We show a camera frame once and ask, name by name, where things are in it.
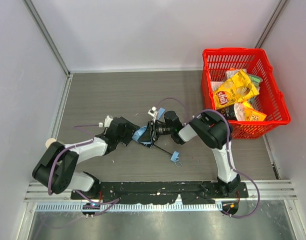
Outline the light blue folding umbrella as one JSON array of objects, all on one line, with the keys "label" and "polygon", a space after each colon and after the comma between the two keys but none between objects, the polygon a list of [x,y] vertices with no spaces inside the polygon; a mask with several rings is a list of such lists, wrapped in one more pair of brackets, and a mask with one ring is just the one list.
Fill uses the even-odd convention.
[{"label": "light blue folding umbrella", "polygon": [[[161,108],[158,110],[158,117],[157,117],[157,120],[159,120],[159,119],[161,118],[161,116],[162,116],[164,113],[165,113],[165,109],[161,107]],[[136,141],[137,143],[139,143],[139,138],[144,134],[144,132],[145,132],[146,130],[148,130],[148,129],[147,129],[147,126],[141,127],[139,130],[137,130],[137,131],[134,133],[132,139],[133,139],[134,141]],[[159,147],[159,146],[157,146],[157,145],[155,145],[155,144],[152,144],[151,147],[154,147],[154,148],[156,148],[156,149],[159,149],[159,150],[163,151],[164,153],[170,155],[170,156],[171,156],[171,157],[170,157],[170,161],[172,161],[172,162],[175,164],[175,166],[177,166],[177,167],[181,167],[181,166],[182,166],[182,163],[181,163],[180,160],[179,160],[179,153],[178,153],[177,151],[174,151],[173,153],[170,153],[169,151],[167,151],[167,150],[165,150],[165,149],[163,149],[163,148],[161,148],[161,147]]]}]

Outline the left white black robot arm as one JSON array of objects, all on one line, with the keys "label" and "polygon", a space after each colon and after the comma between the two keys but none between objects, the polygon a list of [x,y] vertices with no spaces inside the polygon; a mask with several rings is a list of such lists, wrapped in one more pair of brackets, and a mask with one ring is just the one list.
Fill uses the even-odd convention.
[{"label": "left white black robot arm", "polygon": [[99,180],[87,172],[77,172],[76,166],[88,159],[101,157],[114,151],[118,144],[128,145],[139,126],[124,117],[106,116],[96,124],[101,134],[73,144],[49,140],[49,146],[32,171],[32,177],[47,187],[49,195],[66,189],[91,192]]}]

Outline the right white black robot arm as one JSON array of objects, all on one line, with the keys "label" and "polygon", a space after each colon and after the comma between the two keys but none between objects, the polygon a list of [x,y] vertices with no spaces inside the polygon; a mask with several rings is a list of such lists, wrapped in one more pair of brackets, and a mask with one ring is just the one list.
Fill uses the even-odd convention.
[{"label": "right white black robot arm", "polygon": [[151,147],[160,136],[169,135],[179,145],[199,137],[207,147],[212,149],[217,165],[219,191],[227,197],[236,192],[241,182],[232,156],[232,131],[227,120],[215,110],[206,109],[186,124],[182,124],[177,114],[170,110],[164,112],[164,121],[158,120],[156,116],[153,117],[147,126],[135,132],[133,140]]}]

